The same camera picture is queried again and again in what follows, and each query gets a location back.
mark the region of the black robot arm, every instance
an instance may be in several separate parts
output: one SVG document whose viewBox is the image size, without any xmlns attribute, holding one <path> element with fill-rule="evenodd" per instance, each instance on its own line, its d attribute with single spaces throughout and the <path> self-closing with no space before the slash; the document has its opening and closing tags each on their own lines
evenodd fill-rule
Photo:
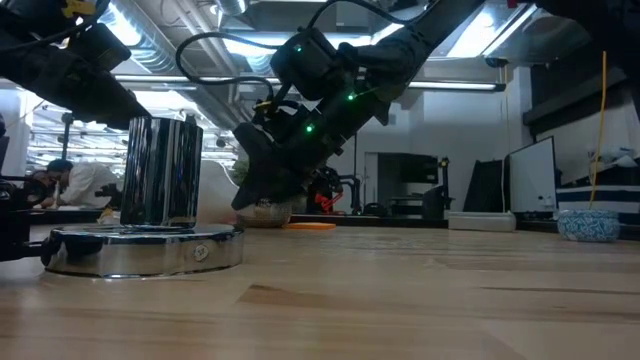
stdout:
<svg viewBox="0 0 640 360">
<path fill-rule="evenodd" d="M 75 26 L 78 16 L 63 16 L 61 3 L 13 0 L 0 5 L 0 77 L 71 110 L 77 119 L 128 129 L 131 118 L 149 113 L 110 74 L 131 53 L 105 25 L 71 35 L 65 49 L 30 45 L 38 41 L 32 33 L 46 38 Z M 108 1 L 101 3 L 104 8 Z"/>
<path fill-rule="evenodd" d="M 249 171 L 233 200 L 236 210 L 262 198 L 283 202 L 303 193 L 318 169 L 367 121 L 388 121 L 391 102 L 407 88 L 431 52 L 484 0 L 440 0 L 377 44 L 335 50 L 324 35 L 307 28 L 273 55 L 271 67 L 283 87 L 271 106 L 234 134 L 249 155 Z M 365 68 L 364 74 L 359 68 Z M 290 115 L 277 108 L 291 86 L 309 111 Z"/>
</svg>

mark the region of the blue and white bowl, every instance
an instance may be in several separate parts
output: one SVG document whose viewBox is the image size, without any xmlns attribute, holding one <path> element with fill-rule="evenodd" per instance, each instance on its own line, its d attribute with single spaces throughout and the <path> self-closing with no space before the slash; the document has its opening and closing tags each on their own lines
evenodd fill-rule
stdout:
<svg viewBox="0 0 640 360">
<path fill-rule="evenodd" d="M 620 235 L 618 213 L 608 210 L 564 210 L 558 216 L 558 232 L 572 241 L 612 242 Z"/>
</svg>

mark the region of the round metal base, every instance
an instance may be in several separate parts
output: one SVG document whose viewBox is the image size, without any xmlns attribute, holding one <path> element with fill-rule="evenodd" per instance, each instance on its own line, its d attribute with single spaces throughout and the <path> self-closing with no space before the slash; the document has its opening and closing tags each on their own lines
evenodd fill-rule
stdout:
<svg viewBox="0 0 640 360">
<path fill-rule="evenodd" d="M 85 226 L 54 229 L 47 271 L 104 278 L 148 277 L 220 270 L 242 262 L 243 230 L 229 225 L 193 229 Z"/>
</svg>

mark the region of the wooden table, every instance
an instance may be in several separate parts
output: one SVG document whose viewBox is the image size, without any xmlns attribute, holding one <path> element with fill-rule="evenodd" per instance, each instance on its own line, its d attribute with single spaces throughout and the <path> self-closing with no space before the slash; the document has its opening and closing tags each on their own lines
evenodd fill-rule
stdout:
<svg viewBox="0 0 640 360">
<path fill-rule="evenodd" d="M 245 263 L 147 280 L 0 264 L 0 359 L 638 359 L 640 244 L 261 230 Z"/>
</svg>

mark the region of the orange object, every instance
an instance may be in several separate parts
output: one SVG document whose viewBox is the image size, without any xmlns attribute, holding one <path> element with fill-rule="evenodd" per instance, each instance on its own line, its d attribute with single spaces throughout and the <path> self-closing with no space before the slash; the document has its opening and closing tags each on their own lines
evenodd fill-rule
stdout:
<svg viewBox="0 0 640 360">
<path fill-rule="evenodd" d="M 327 223 L 292 223 L 284 226 L 285 229 L 297 230 L 330 230 L 335 229 L 336 224 Z"/>
<path fill-rule="evenodd" d="M 322 211 L 324 211 L 325 214 L 329 214 L 333 211 L 333 204 L 338 202 L 338 200 L 340 199 L 342 199 L 342 193 L 339 193 L 333 199 L 329 199 L 320 194 L 316 194 L 315 200 L 316 200 L 316 204 L 320 204 L 320 206 L 322 207 Z"/>
</svg>

